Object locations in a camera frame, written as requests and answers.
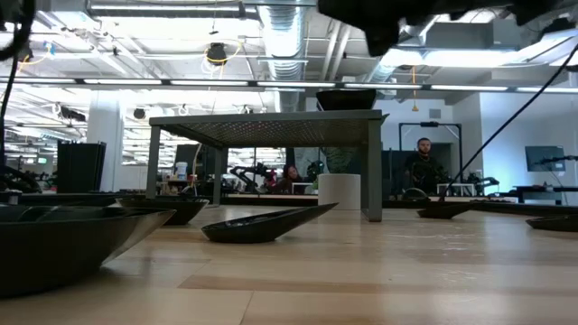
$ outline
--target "table leg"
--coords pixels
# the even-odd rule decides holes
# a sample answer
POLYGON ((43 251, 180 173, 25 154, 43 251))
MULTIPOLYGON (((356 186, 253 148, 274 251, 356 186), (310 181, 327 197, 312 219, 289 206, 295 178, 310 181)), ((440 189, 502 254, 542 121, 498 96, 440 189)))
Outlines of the table leg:
POLYGON ((146 198, 156 195, 156 174, 159 169, 159 146, 161 145, 161 127, 151 128, 151 146, 148 149, 148 172, 146 174, 146 198))
POLYGON ((223 150, 215 150, 215 184, 213 185, 213 205, 220 205, 220 181, 223 169, 223 150))
POLYGON ((371 222, 381 222, 382 215, 382 178, 381 178, 381 121, 368 122, 367 149, 367 196, 366 216, 371 222))

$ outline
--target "desk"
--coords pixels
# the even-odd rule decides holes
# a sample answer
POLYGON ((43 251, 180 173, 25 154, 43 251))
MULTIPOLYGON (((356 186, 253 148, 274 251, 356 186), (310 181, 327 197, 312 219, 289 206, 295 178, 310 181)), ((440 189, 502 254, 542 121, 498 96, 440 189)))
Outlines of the desk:
POLYGON ((295 185, 296 186, 312 186, 313 183, 293 183, 292 187, 291 187, 291 194, 295 193, 295 185))
MULTIPOLYGON (((361 160, 361 208, 369 221, 381 221, 380 110, 342 110, 270 114, 154 117, 151 125, 146 197, 155 195, 161 130, 216 149, 215 179, 229 148, 358 147, 361 160)), ((213 204, 220 203, 220 181, 213 204)))
POLYGON ((543 186, 516 186, 518 203, 526 203, 526 200, 552 200, 555 205, 562 205, 564 192, 578 192, 578 187, 553 187, 549 190, 543 186))

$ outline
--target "wall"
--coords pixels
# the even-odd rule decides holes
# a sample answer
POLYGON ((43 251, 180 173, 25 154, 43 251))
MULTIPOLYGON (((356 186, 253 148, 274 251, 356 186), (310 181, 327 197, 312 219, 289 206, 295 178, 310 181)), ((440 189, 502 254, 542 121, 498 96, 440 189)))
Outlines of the wall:
MULTIPOLYGON (((399 148, 399 124, 400 123, 420 123, 428 122, 430 108, 442 110, 442 118, 434 121, 440 123, 453 123, 452 107, 446 106, 443 100, 438 99, 418 99, 416 101, 419 111, 414 112, 413 100, 398 103, 395 100, 378 100, 374 109, 381 109, 384 114, 389 114, 386 122, 381 126, 381 141, 385 150, 399 148)), ((434 143, 453 144, 457 139, 445 127, 423 128, 419 126, 404 126, 403 129, 403 149, 414 150, 417 140, 427 137, 434 143)))
MULTIPOLYGON (((489 139, 530 97, 524 94, 481 94, 482 140, 489 139)), ((573 96, 539 97, 484 150, 485 175, 497 178, 501 191, 511 190, 516 185, 542 184, 544 181, 558 185, 550 172, 527 171, 525 147, 561 145, 566 155, 576 155, 577 121, 578 111, 573 96)), ((564 186, 578 185, 575 167, 575 162, 566 162, 566 172, 559 175, 564 186)), ((567 193, 567 198, 571 204, 578 205, 578 196, 574 193, 567 193)))
MULTIPOLYGON (((480 94, 471 95, 453 106, 453 122, 461 124, 461 141, 463 164, 476 153, 481 147, 481 111, 480 111, 480 94)), ((453 174, 460 171, 458 151, 452 152, 453 174)), ((464 176, 467 177, 469 172, 478 172, 483 170, 483 153, 476 158, 471 166, 466 169, 464 176)))

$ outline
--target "ductwork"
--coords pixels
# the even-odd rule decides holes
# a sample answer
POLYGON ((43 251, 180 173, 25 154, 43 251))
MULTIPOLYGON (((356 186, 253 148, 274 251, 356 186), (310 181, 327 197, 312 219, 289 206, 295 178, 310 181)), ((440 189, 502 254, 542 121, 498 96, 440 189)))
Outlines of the ductwork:
MULTIPOLYGON (((267 56, 295 58, 303 55, 304 17, 303 7, 285 5, 258 8, 263 22, 263 41, 267 56)), ((303 80, 303 63, 269 61, 269 71, 274 80, 303 80)), ((280 92, 279 105, 282 112, 295 112, 299 107, 298 92, 280 92)))
MULTIPOLYGON (((413 37, 419 37, 420 42, 425 42, 425 35, 439 18, 440 15, 431 15, 420 25, 404 26, 399 35, 400 42, 408 41, 413 37)), ((396 64, 397 55, 403 55, 403 53, 397 51, 399 50, 393 49, 386 53, 376 67, 366 76, 365 81, 374 83, 386 82, 399 66, 399 64, 396 64)))

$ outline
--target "black cable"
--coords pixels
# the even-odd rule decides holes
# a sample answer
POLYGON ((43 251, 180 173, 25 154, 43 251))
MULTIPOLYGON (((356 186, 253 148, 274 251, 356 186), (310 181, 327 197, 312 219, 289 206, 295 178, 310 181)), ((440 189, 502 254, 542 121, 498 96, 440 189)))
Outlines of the black cable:
MULTIPOLYGON (((18 33, 18 28, 16 24, 14 25, 14 35, 18 33)), ((18 54, 16 53, 12 59, 12 68, 10 69, 10 77, 8 78, 8 83, 6 84, 6 91, 4 93, 4 99, 2 100, 2 108, 0 109, 0 168, 5 165, 5 120, 6 110, 8 108, 8 102, 10 101, 10 93, 12 92, 12 87, 14 85, 14 79, 16 78, 16 71, 18 69, 18 54)))
POLYGON ((24 0, 22 6, 22 15, 20 19, 16 19, 17 22, 21 23, 20 31, 16 31, 17 22, 14 22, 14 38, 10 45, 6 48, 0 50, 0 61, 8 60, 17 55, 22 47, 28 43, 30 38, 30 33, 32 32, 34 16, 36 14, 36 1, 35 0, 24 0))
POLYGON ((514 113, 514 115, 508 119, 508 121, 506 121, 506 123, 504 123, 502 126, 499 127, 499 129, 493 134, 491 135, 491 137, 480 147, 480 149, 478 149, 478 151, 469 159, 469 161, 463 165, 463 167, 460 169, 460 171, 458 172, 458 174, 453 178, 453 180, 450 182, 450 184, 445 188, 445 191, 442 193, 442 196, 440 197, 439 201, 444 201, 445 200, 445 196, 446 193, 448 192, 448 189, 450 189, 452 187, 452 185, 460 178, 460 175, 463 174, 463 172, 470 167, 471 163, 473 163, 473 161, 478 157, 478 155, 488 146, 488 144, 490 142, 492 142, 492 140, 494 140, 494 138, 496 136, 498 136, 505 128, 506 126, 508 126, 510 123, 512 123, 512 121, 514 121, 516 119, 517 116, 519 116, 522 112, 524 112, 526 110, 526 108, 528 108, 530 105, 532 105, 532 103, 534 103, 536 101, 536 99, 538 97, 540 97, 540 95, 542 95, 542 93, 548 88, 550 87, 550 85, 552 85, 552 83, 556 80, 556 78, 558 78, 558 76, 564 71, 564 69, 566 68, 566 66, 568 65, 568 63, 570 63, 570 60, 572 59, 572 57, 574 56, 574 54, 578 51, 578 44, 576 44, 576 46, 573 48, 573 50, 570 52, 570 55, 568 55, 568 58, 566 59, 566 61, 560 66, 560 68, 558 68, 558 71, 545 83, 545 85, 543 87, 540 88, 540 90, 538 90, 538 92, 535 93, 535 95, 533 97, 530 98, 530 100, 527 101, 527 103, 522 106, 516 113, 514 113))

